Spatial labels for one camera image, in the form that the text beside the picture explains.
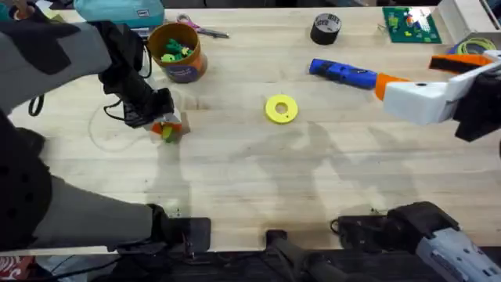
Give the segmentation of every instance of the scissors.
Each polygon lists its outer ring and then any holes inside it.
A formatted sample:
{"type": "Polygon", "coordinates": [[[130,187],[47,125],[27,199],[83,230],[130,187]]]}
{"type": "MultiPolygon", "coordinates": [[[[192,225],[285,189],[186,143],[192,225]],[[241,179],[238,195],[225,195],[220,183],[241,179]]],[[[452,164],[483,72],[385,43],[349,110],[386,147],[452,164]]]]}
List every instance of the scissors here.
{"type": "Polygon", "coordinates": [[[224,32],[219,32],[219,31],[213,31],[207,28],[200,27],[196,25],[188,15],[186,14],[180,14],[177,18],[178,23],[183,23],[183,24],[188,24],[189,26],[193,27],[196,32],[200,34],[205,34],[205,35],[210,35],[214,38],[229,38],[229,35],[224,32]]]}

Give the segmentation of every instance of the wooden table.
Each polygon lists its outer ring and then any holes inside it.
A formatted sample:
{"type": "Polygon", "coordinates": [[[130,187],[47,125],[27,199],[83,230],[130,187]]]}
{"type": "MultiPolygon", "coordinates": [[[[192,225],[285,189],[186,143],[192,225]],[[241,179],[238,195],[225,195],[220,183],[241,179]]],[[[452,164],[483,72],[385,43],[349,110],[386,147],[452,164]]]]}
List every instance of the wooden table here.
{"type": "Polygon", "coordinates": [[[443,208],[477,244],[501,244],[499,133],[465,143],[454,137],[455,122],[413,125],[384,113],[371,91],[308,74],[321,58],[443,81],[450,75],[427,69],[431,55],[450,47],[439,15],[446,45],[392,44],[377,28],[380,8],[168,10],[167,18],[181,12],[231,35],[200,36],[209,67],[197,82],[171,83],[154,66],[154,83],[172,91],[191,133],[173,145],[130,129],[103,113],[116,98],[103,95],[97,77],[81,78],[46,95],[39,117],[26,105],[11,116],[47,137],[41,157],[53,174],[108,197],[161,204],[171,215],[209,217],[212,251],[262,249],[271,228],[306,248],[337,248],[331,219],[414,201],[443,208]],[[335,44],[320,46],[309,31],[326,12],[343,27],[335,44]],[[279,93],[299,106],[288,125],[264,115],[267,98],[279,93]]]}

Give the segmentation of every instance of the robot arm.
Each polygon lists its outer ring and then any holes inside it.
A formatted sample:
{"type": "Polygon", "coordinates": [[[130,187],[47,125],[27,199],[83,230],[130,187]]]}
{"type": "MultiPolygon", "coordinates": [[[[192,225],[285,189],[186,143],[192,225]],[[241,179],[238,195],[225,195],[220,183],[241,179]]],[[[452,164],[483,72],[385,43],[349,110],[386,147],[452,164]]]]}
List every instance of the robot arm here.
{"type": "Polygon", "coordinates": [[[111,22],[49,23],[38,10],[30,20],[0,24],[0,46],[0,251],[182,241],[184,223],[159,206],[117,201],[51,176],[6,117],[88,74],[99,74],[104,92],[124,102],[133,128],[173,113],[168,89],[153,90],[138,74],[141,38],[111,22]]]}
{"type": "Polygon", "coordinates": [[[483,57],[490,63],[443,60],[447,71],[460,72],[447,82],[389,82],[384,110],[418,125],[454,119],[460,123],[456,137],[468,142],[494,132],[501,128],[501,51],[483,57]]]}
{"type": "MultiPolygon", "coordinates": [[[[408,251],[419,256],[448,282],[499,282],[501,269],[478,248],[458,223],[430,202],[392,209],[387,215],[341,216],[331,229],[343,248],[371,253],[408,251]]],[[[377,282],[364,273],[345,273],[320,252],[290,243],[283,230],[268,230],[266,247],[274,251],[293,280],[377,282]]]]}
{"type": "Polygon", "coordinates": [[[430,202],[401,206],[386,216],[341,216],[337,232],[345,248],[416,254],[448,282],[501,281],[501,269],[430,202]]]}

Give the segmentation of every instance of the gray robot arm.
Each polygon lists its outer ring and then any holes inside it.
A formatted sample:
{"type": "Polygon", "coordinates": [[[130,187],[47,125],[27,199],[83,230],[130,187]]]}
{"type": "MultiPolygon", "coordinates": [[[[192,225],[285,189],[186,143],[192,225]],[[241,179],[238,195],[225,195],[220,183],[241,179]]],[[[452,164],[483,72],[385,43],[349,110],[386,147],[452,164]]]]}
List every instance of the gray robot arm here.
{"type": "Polygon", "coordinates": [[[345,248],[408,251],[448,282],[501,281],[501,269],[458,222],[430,202],[394,208],[387,215],[341,216],[333,223],[345,248]]]}
{"type": "Polygon", "coordinates": [[[123,100],[129,126],[173,112],[168,89],[155,91],[138,74],[141,38],[110,22],[42,18],[0,23],[0,49],[0,251],[178,242],[161,207],[117,201],[51,176],[6,117],[21,103],[88,74],[99,74],[104,92],[123,100]]]}

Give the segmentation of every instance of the orange object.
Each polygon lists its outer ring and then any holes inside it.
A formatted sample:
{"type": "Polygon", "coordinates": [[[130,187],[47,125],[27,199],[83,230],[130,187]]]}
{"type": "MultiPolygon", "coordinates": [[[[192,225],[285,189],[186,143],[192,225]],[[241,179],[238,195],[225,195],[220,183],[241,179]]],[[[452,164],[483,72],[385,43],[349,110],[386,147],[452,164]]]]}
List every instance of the orange object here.
{"type": "Polygon", "coordinates": [[[461,62],[461,63],[471,63],[471,64],[475,64],[479,67],[492,63],[492,61],[490,59],[484,57],[483,55],[476,55],[476,54],[433,55],[431,57],[431,60],[433,60],[433,59],[445,59],[445,60],[451,60],[451,61],[456,61],[456,62],[461,62]]]}
{"type": "Polygon", "coordinates": [[[162,125],[163,126],[170,126],[170,127],[172,127],[172,130],[174,130],[176,132],[180,132],[181,128],[182,128],[182,125],[180,123],[164,122],[162,125]]]}
{"type": "Polygon", "coordinates": [[[434,55],[431,57],[429,68],[432,70],[448,71],[453,74],[464,74],[477,67],[483,67],[490,63],[492,63],[492,61],[482,55],[434,55]]]}
{"type": "Polygon", "coordinates": [[[388,82],[395,82],[395,81],[410,81],[410,80],[405,78],[392,77],[387,74],[379,73],[377,75],[376,88],[374,89],[374,93],[376,93],[377,98],[382,101],[384,99],[384,92],[386,91],[386,84],[388,84],[388,82]]]}
{"type": "Polygon", "coordinates": [[[162,125],[160,124],[160,122],[153,123],[153,126],[151,127],[151,131],[155,132],[158,135],[162,135],[162,125]]]}

